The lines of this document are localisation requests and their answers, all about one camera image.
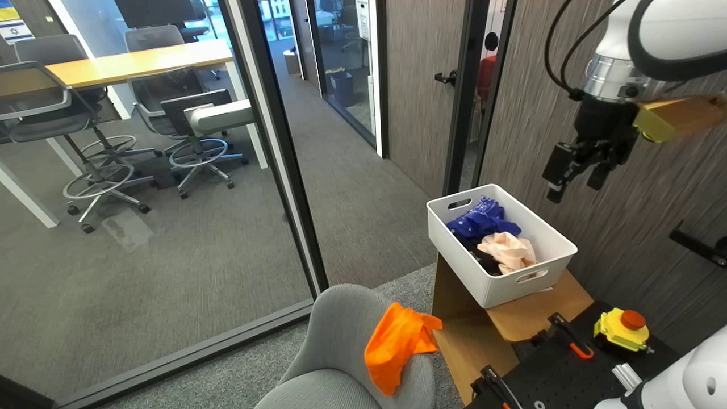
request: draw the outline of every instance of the black cable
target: black cable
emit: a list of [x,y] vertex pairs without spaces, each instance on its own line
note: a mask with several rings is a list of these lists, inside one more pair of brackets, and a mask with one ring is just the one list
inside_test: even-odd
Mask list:
[[564,64],[561,64],[561,84],[569,88],[569,93],[570,93],[570,97],[581,97],[581,93],[584,90],[579,90],[579,88],[570,88],[570,84],[569,84],[569,64],[570,64],[570,58],[573,58],[573,54],[576,54],[576,49],[593,34],[593,30],[601,25],[601,22],[604,22],[620,5],[622,5],[625,0],[618,0],[618,2],[614,2],[573,44],[570,44],[570,49],[569,49],[569,54],[567,54],[567,58],[564,58]]
[[546,35],[546,52],[544,52],[544,58],[546,58],[546,69],[547,69],[547,76],[561,87],[564,90],[570,93],[570,88],[555,74],[552,65],[551,65],[551,44],[552,44],[552,34],[558,30],[558,25],[561,22],[567,8],[569,8],[570,0],[564,0],[561,8],[555,14],[552,22],[551,22],[551,30],[547,30],[547,35]]

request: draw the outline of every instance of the door frame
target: door frame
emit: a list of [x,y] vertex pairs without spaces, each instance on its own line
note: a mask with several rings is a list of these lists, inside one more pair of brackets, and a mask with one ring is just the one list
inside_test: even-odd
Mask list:
[[[488,88],[488,99],[486,99],[486,113],[483,121],[483,143],[480,151],[476,151],[476,166],[472,166],[472,183],[480,183],[480,173],[485,166],[485,155],[486,155],[486,141],[497,105],[497,90],[501,90],[501,76],[502,76],[502,65],[508,58],[508,42],[517,15],[517,5],[518,0],[508,0],[505,6],[505,17],[502,17],[502,31],[501,31],[501,44],[497,44],[497,65],[494,73],[494,87]],[[483,40],[485,40],[485,30],[486,30],[486,15],[488,15],[488,0],[469,0],[466,5],[466,19],[462,30],[462,40],[460,40],[460,65],[456,65],[456,90],[454,90],[454,112],[452,112],[452,124],[451,124],[451,148],[449,148],[449,160],[446,160],[446,186],[443,192],[456,192],[462,186],[462,173],[463,173],[463,160],[466,160],[466,148],[469,148],[469,135],[471,135],[471,123],[472,123],[472,97],[476,97],[476,87],[478,87],[478,74],[480,74],[480,58],[483,58]]]

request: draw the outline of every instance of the orange cloth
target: orange cloth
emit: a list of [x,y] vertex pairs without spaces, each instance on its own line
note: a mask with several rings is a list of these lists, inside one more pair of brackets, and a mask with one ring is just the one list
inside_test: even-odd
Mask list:
[[363,364],[383,393],[393,394],[403,382],[403,371],[411,354],[433,354],[437,342],[433,332],[443,329],[437,316],[404,309],[393,302],[363,350]]

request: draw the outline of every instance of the glass wall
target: glass wall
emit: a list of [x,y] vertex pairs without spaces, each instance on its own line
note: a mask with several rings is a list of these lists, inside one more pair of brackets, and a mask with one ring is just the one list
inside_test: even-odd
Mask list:
[[[101,383],[110,379],[135,379],[141,365],[169,368],[172,354],[211,354],[211,338],[243,340],[262,325],[305,316],[325,279],[316,271],[320,255],[308,250],[313,226],[305,217],[297,163],[288,135],[253,121],[282,108],[270,108],[250,87],[269,81],[254,69],[269,62],[229,47],[242,40],[218,38],[227,31],[217,30],[225,6],[187,0],[93,0],[93,6],[53,0],[53,6],[86,57],[45,64],[55,54],[49,49],[34,62],[80,90],[76,97],[88,94],[88,87],[133,84],[128,97],[152,116],[135,108],[133,117],[101,121],[88,108],[110,146],[83,124],[70,132],[80,151],[65,141],[60,149],[21,141],[12,123],[17,143],[0,146],[0,169],[12,169],[32,196],[0,196],[0,375],[70,401],[105,390]],[[179,30],[176,44],[140,40],[143,30],[161,25]],[[105,76],[105,64],[119,74]],[[192,105],[172,105],[172,93]],[[193,121],[195,108],[247,97],[254,108],[237,106],[237,121],[225,126]],[[105,176],[122,166],[133,167],[130,180],[111,186]],[[65,196],[76,173],[84,199]],[[119,192],[95,199],[93,186]],[[28,198],[58,223],[40,223],[23,207]],[[83,230],[80,211],[92,205],[84,221],[92,230]]]
[[369,0],[316,0],[325,97],[374,138]]

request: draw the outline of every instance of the white plastic bin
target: white plastic bin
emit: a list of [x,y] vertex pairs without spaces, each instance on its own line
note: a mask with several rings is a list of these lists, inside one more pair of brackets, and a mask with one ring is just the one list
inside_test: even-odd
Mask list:
[[[501,207],[505,207],[508,221],[520,224],[520,235],[533,241],[538,263],[510,275],[492,275],[460,243],[446,223],[472,208],[478,201],[483,201],[483,198],[497,199]],[[497,183],[485,183],[471,191],[429,199],[428,226],[429,238],[439,247],[441,257],[451,263],[462,283],[485,309],[552,285],[567,271],[570,257],[578,251],[576,243],[570,243],[564,233],[551,226],[544,217],[538,217]]]

